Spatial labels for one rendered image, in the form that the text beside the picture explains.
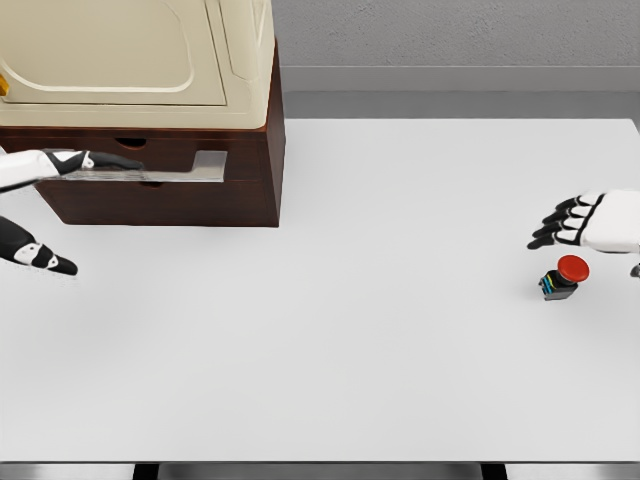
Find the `beige rounded appliance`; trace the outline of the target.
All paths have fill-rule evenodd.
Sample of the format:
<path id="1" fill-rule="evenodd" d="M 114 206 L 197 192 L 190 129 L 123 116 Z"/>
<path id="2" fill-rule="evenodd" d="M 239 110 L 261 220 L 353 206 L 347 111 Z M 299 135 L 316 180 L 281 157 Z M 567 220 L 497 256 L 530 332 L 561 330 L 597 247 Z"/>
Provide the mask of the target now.
<path id="1" fill-rule="evenodd" d="M 0 109 L 268 100 L 271 0 L 0 0 Z"/>

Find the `brown deep cabinet drawer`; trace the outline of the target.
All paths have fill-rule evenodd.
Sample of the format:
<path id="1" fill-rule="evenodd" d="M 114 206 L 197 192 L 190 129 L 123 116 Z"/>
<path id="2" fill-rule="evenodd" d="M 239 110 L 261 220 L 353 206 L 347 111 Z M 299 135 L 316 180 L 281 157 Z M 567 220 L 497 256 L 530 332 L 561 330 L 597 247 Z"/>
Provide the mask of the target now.
<path id="1" fill-rule="evenodd" d="M 260 182 L 43 181 L 38 193 L 70 225 L 276 227 Z"/>

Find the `red button emergency switch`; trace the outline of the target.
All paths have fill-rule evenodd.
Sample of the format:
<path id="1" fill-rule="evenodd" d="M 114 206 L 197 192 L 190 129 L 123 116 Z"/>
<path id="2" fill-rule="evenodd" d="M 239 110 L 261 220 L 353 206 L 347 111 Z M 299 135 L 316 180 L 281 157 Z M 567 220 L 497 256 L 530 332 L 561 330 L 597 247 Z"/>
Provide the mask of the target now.
<path id="1" fill-rule="evenodd" d="M 564 255 L 559 258 L 555 269 L 549 270 L 540 278 L 545 301 L 569 298 L 590 275 L 588 263 L 576 255 Z"/>

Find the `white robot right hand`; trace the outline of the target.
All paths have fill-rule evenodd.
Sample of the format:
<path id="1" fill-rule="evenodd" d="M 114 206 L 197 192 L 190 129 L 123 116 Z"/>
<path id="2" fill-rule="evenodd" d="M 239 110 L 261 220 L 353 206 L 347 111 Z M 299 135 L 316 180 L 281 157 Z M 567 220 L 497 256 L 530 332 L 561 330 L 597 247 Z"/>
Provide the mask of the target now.
<path id="1" fill-rule="evenodd" d="M 526 248 L 553 245 L 640 255 L 640 191 L 590 192 L 560 202 L 532 233 Z"/>

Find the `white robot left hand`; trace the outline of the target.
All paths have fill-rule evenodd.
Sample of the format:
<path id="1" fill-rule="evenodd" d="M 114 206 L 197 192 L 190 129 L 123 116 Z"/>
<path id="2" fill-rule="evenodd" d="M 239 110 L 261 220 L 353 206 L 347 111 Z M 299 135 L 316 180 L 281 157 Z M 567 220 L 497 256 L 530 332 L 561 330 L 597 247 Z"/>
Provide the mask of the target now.
<path id="1" fill-rule="evenodd" d="M 32 149 L 7 153 L 0 148 L 0 194 L 80 170 L 141 170 L 144 165 L 120 155 L 87 150 Z M 75 276 L 78 267 L 36 240 L 28 230 L 0 215 L 0 258 L 26 267 Z"/>

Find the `brown shallow cabinet drawer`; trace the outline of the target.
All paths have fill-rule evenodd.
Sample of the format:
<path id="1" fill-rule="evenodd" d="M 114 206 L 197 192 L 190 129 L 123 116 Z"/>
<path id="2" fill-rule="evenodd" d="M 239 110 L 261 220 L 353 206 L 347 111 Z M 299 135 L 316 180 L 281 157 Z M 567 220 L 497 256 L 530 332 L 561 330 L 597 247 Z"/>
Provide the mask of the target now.
<path id="1" fill-rule="evenodd" d="M 224 178 L 253 181 L 264 178 L 271 167 L 271 152 L 265 141 L 248 138 L 148 138 L 139 147 L 127 147 L 118 137 L 8 137 L 0 136 L 8 152 L 37 148 L 61 148 L 108 152 L 142 162 L 148 170 L 186 172 L 198 151 L 225 151 Z"/>

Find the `dark brown wooden cabinet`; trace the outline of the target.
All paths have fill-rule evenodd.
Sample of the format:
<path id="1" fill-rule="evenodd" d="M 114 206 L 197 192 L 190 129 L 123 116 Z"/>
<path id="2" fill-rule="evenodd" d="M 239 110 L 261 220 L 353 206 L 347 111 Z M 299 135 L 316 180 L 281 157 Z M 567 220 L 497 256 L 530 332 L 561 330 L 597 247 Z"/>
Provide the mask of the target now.
<path id="1" fill-rule="evenodd" d="M 148 138 L 248 138 L 265 141 L 271 152 L 271 167 L 263 179 L 253 181 L 231 181 L 224 178 L 227 159 L 225 151 L 204 150 L 221 153 L 225 157 L 223 176 L 219 181 L 192 182 L 151 180 L 97 181 L 140 182 L 151 187 L 162 183 L 223 183 L 260 182 L 272 200 L 280 223 L 283 171 L 285 164 L 286 134 L 278 44 L 271 44 L 271 68 L 268 100 L 262 122 L 244 126 L 240 116 L 225 111 L 219 106 L 169 104 L 133 105 L 84 105 L 72 111 L 67 105 L 50 105 L 47 108 L 30 107 L 24 111 L 11 112 L 0 109 L 0 136 L 8 137 L 118 137 L 127 147 L 139 147 Z"/>

